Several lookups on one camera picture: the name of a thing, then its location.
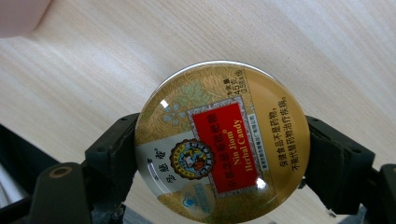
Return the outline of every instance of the portrait emblem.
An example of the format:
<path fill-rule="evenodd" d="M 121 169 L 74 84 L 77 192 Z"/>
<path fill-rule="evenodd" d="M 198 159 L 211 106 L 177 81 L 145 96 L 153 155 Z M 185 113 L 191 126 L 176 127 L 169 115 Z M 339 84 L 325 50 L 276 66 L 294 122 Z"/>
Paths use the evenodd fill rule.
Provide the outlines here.
<path fill-rule="evenodd" d="M 196 139 L 177 143 L 169 159 L 175 173 L 189 180 L 208 176 L 215 163 L 210 148 Z"/>

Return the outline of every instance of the gold tin lid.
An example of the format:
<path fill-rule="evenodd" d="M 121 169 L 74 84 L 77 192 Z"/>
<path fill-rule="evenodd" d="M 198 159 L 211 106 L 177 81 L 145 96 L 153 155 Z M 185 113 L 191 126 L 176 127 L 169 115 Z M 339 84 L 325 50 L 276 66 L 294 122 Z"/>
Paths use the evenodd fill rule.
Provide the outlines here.
<path fill-rule="evenodd" d="M 293 96 L 243 63 L 198 63 L 165 80 L 135 129 L 139 173 L 158 200 L 192 220 L 244 222 L 283 203 L 309 159 Z"/>

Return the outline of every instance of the pink object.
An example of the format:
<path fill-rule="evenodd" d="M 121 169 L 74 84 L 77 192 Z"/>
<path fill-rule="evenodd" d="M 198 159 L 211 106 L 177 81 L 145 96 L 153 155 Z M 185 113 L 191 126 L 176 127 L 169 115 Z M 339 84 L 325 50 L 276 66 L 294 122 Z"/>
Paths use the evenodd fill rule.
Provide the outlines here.
<path fill-rule="evenodd" d="M 0 0 L 0 37 L 25 35 L 40 22 L 51 0 Z"/>

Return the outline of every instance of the wood grain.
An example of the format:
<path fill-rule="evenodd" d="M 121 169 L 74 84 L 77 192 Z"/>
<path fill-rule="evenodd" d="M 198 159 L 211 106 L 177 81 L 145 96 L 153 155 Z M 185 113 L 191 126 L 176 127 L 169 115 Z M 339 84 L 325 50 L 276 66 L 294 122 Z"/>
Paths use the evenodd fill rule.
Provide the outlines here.
<path fill-rule="evenodd" d="M 0 39 L 0 122 L 59 161 L 116 119 L 139 112 L 188 65 L 231 60 L 276 77 L 305 114 L 396 162 L 394 1 L 59 1 L 30 34 Z M 127 204 L 153 223 L 181 223 L 136 177 Z M 296 190 L 249 223 L 336 223 Z"/>

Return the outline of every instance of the light wood surface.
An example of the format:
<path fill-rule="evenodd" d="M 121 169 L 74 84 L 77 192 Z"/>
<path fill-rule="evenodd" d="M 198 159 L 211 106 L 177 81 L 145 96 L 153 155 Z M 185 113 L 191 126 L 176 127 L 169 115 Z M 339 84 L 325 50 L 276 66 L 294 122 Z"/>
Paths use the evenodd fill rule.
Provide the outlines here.
<path fill-rule="evenodd" d="M 268 72 L 305 114 L 396 162 L 394 1 L 55 0 L 30 34 L 0 39 L 0 122 L 59 161 L 84 160 L 116 119 L 176 71 L 232 60 Z M 127 204 L 153 223 L 192 223 L 139 175 Z M 250 223 L 336 223 L 309 189 Z"/>

